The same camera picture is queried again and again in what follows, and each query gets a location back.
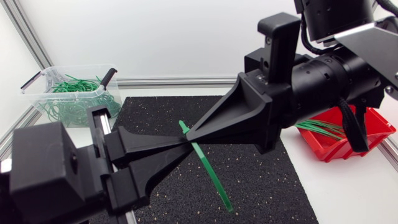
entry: metal bracket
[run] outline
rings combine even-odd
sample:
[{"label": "metal bracket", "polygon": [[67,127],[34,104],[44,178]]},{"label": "metal bracket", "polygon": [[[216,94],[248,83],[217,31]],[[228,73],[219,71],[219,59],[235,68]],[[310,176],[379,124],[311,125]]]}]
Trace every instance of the metal bracket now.
[{"label": "metal bracket", "polygon": [[386,92],[398,100],[398,34],[379,27],[383,22],[347,30],[335,39],[383,75]]}]

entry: clear plastic bin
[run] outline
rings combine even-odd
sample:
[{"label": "clear plastic bin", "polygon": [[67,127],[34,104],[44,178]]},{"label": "clear plastic bin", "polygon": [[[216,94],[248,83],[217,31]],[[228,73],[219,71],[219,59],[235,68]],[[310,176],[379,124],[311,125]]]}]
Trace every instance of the clear plastic bin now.
[{"label": "clear plastic bin", "polygon": [[[87,127],[86,109],[106,105],[111,122],[121,109],[118,83],[114,65],[79,65],[49,67],[34,75],[21,87],[21,95],[29,100],[51,121],[61,121],[65,127]],[[89,80],[98,85],[94,91],[54,93],[59,83],[72,82],[73,78]]]}]

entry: white wall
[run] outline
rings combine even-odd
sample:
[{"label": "white wall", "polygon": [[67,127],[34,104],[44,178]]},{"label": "white wall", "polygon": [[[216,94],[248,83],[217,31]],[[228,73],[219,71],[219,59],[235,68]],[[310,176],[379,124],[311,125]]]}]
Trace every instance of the white wall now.
[{"label": "white wall", "polygon": [[115,63],[119,77],[235,77],[264,46],[258,21],[296,15],[293,0],[20,2],[54,64]]},{"label": "white wall", "polygon": [[17,94],[19,88],[40,71],[25,43],[0,5],[0,138],[29,107]]}]

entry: black cable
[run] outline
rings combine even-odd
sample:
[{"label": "black cable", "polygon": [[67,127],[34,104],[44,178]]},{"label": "black cable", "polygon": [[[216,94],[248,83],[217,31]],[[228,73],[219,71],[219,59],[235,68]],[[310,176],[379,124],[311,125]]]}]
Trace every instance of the black cable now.
[{"label": "black cable", "polygon": [[307,23],[305,22],[304,15],[301,16],[301,41],[302,41],[304,47],[305,47],[307,50],[311,51],[311,53],[314,53],[314,54],[316,54],[316,55],[322,55],[322,54],[331,52],[332,50],[335,50],[335,49],[338,48],[338,47],[341,47],[340,44],[337,44],[337,45],[335,45],[335,46],[333,46],[333,47],[329,47],[329,48],[327,48],[327,49],[318,49],[318,48],[315,48],[314,46],[312,46],[312,45],[310,44],[310,42],[308,41],[308,37],[307,37]]},{"label": "black cable", "polygon": [[398,7],[391,3],[389,0],[376,0],[379,5],[389,11],[392,12],[396,17],[398,17]]}]

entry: red plastic bin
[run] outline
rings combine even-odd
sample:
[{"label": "red plastic bin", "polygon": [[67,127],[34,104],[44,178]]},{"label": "red plastic bin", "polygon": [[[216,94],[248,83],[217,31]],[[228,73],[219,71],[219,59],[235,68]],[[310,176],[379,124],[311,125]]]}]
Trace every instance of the red plastic bin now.
[{"label": "red plastic bin", "polygon": [[[340,110],[334,107],[311,119],[328,121],[333,124],[341,125],[343,116]],[[388,135],[396,131],[396,129],[373,108],[366,109],[365,125],[370,150],[380,144]],[[337,141],[309,130],[300,128],[298,130],[321,161],[330,162],[332,159],[348,159],[351,156],[365,156],[370,152],[370,150],[368,152],[354,152],[346,138]]]}]

